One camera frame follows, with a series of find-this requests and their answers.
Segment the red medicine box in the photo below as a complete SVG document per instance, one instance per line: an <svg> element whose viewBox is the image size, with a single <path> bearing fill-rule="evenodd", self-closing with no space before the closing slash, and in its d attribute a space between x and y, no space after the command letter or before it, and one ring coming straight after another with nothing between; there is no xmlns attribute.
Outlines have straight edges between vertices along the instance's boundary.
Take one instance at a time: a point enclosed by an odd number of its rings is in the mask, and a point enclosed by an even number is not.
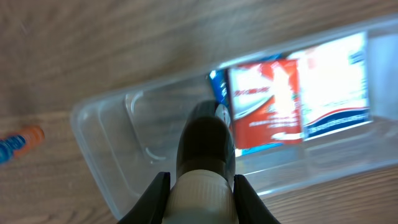
<svg viewBox="0 0 398 224"><path fill-rule="evenodd" d="M228 84L237 148L303 141L296 60L231 67Z"/></svg>

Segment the white blue medicine box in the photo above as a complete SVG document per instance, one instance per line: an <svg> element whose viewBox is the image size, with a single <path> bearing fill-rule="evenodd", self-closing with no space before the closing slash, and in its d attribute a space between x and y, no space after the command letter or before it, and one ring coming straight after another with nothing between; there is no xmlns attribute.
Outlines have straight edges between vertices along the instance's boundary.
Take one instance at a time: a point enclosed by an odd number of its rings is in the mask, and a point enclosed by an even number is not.
<svg viewBox="0 0 398 224"><path fill-rule="evenodd" d="M305 140L371 121L367 32L291 53L297 61Z"/></svg>

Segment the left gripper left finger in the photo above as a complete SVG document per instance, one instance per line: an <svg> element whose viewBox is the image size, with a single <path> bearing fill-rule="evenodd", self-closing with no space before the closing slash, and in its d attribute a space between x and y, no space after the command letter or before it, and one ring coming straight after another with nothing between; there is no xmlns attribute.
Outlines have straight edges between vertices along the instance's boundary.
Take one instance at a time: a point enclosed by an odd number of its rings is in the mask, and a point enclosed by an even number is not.
<svg viewBox="0 0 398 224"><path fill-rule="evenodd" d="M159 172L118 224L161 224L170 195L170 173Z"/></svg>

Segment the black bottle white cap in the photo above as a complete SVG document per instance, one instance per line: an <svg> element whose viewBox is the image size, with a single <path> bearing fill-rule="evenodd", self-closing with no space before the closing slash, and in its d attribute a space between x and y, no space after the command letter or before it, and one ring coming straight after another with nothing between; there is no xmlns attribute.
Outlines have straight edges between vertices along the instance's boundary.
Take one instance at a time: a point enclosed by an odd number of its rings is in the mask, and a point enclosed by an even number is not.
<svg viewBox="0 0 398 224"><path fill-rule="evenodd" d="M238 222L233 199L235 147L231 118L216 100L197 104L182 131L176 183L170 191L164 223Z"/></svg>

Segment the orange bottle white cap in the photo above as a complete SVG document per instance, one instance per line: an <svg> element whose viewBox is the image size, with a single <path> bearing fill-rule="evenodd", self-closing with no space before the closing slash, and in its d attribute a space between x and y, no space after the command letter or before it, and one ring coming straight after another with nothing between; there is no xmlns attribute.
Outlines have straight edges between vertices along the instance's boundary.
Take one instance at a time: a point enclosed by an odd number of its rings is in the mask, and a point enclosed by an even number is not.
<svg viewBox="0 0 398 224"><path fill-rule="evenodd" d="M45 134L39 126L30 126L1 138L1 164L21 157L39 146Z"/></svg>

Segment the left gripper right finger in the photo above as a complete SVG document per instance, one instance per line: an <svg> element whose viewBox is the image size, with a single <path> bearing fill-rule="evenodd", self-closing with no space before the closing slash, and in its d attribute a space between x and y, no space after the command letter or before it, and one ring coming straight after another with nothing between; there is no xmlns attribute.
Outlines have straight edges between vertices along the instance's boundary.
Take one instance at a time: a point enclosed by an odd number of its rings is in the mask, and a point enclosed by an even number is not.
<svg viewBox="0 0 398 224"><path fill-rule="evenodd" d="M233 197L239 224L280 224L245 176L234 176Z"/></svg>

